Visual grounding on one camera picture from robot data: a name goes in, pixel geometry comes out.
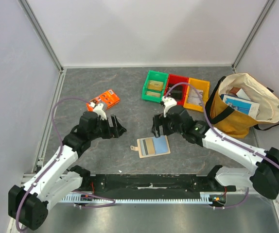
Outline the beige card holder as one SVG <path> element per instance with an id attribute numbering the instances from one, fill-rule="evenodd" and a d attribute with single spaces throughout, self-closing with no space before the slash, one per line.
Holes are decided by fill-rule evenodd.
<path id="1" fill-rule="evenodd" d="M 167 136 L 146 137 L 137 139 L 136 146 L 130 146 L 132 151 L 137 151 L 139 158 L 148 158 L 170 154 L 171 150 Z"/>

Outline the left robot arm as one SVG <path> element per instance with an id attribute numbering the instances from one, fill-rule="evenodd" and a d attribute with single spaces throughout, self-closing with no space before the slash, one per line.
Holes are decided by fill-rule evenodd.
<path id="1" fill-rule="evenodd" d="M 19 232 L 36 230 L 46 220 L 49 211 L 70 192 L 87 190 L 91 185 L 90 171 L 75 166 L 63 172 L 90 147 L 97 138 L 118 138 L 127 130 L 111 116 L 113 125 L 106 117 L 94 112 L 84 112 L 79 124 L 62 140 L 55 155 L 23 186 L 14 185 L 8 192 L 8 215 L 15 219 Z"/>

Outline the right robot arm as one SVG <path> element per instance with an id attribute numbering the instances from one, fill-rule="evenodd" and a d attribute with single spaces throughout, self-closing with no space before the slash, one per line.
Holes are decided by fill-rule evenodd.
<path id="1" fill-rule="evenodd" d="M 234 139 L 202 120 L 193 120 L 182 106 L 167 107 L 153 117 L 155 137 L 180 134 L 186 141 L 217 151 L 243 165 L 243 168 L 218 167 L 207 178 L 207 187 L 218 191 L 223 186 L 253 188 L 265 198 L 274 200 L 279 194 L 279 150 L 257 148 Z"/>

